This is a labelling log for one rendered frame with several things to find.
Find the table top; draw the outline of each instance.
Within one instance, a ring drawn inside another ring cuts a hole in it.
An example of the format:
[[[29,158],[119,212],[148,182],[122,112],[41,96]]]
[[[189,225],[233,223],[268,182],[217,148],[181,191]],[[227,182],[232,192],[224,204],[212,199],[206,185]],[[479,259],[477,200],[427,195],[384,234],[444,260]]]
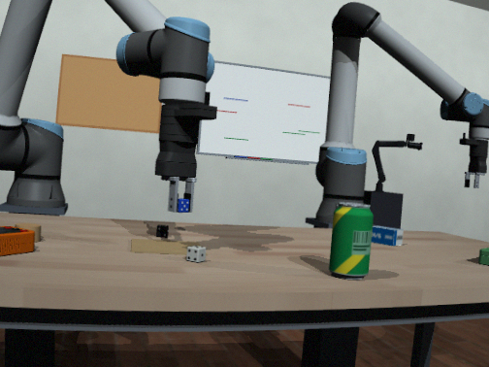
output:
[[[36,250],[0,256],[0,307],[141,311],[309,311],[489,302],[487,242],[405,231],[373,244],[363,281],[331,276],[331,229],[0,214],[2,226],[37,223]],[[132,239],[206,248],[207,260],[131,252]]]

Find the blue line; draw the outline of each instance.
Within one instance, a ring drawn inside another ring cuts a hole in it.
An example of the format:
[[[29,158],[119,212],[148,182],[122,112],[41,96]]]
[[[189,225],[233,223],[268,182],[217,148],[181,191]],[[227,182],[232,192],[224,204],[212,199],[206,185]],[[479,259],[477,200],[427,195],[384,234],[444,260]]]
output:
[[[247,100],[244,100],[244,99],[235,99],[233,97],[224,97],[224,100],[247,101]]]

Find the wooden floor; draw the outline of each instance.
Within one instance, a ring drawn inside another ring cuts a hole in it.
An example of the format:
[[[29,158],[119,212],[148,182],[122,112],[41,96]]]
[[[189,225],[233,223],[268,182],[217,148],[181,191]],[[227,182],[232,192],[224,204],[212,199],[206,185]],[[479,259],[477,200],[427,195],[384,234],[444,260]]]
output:
[[[408,367],[414,325],[360,328],[356,367]],[[56,367],[299,367],[303,330],[56,332]],[[5,330],[0,330],[4,367]],[[489,319],[437,323],[431,367],[489,367]]]

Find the wooden table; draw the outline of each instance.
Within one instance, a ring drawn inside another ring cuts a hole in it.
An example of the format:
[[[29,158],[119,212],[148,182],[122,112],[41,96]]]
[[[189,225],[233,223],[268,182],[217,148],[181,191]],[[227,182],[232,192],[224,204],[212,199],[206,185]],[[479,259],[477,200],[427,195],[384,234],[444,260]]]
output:
[[[489,266],[477,263],[488,244],[449,234],[405,231],[400,247],[373,244],[369,275],[346,281],[328,270],[331,229],[15,214],[0,221],[41,224],[43,236],[33,252],[0,257],[8,367],[26,341],[29,360],[53,365],[54,330],[284,329],[306,329],[303,366],[353,366],[360,326],[400,323],[416,323],[411,365],[427,366],[436,321],[489,317]],[[207,260],[131,252],[131,240],[157,239],[160,223],[170,225],[161,243],[203,246]]]

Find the blue die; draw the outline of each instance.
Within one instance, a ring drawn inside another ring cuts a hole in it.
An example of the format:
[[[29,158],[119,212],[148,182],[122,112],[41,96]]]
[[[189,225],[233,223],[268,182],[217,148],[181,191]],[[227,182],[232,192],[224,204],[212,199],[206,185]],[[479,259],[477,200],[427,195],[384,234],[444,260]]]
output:
[[[190,210],[190,200],[186,198],[179,198],[179,205],[177,206],[177,212],[184,213]]]

